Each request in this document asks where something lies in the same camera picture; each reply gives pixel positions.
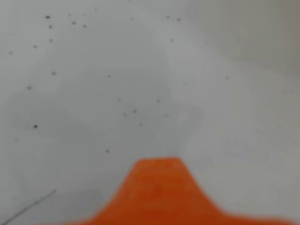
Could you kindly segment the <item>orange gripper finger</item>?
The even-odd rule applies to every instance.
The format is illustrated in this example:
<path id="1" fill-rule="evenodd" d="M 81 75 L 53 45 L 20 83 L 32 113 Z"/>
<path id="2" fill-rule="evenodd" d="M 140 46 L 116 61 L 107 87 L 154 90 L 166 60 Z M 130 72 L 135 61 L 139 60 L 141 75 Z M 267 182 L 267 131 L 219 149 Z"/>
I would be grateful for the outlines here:
<path id="1" fill-rule="evenodd" d="M 177 157 L 138 160 L 111 201 L 73 225 L 292 225 L 221 210 Z"/>

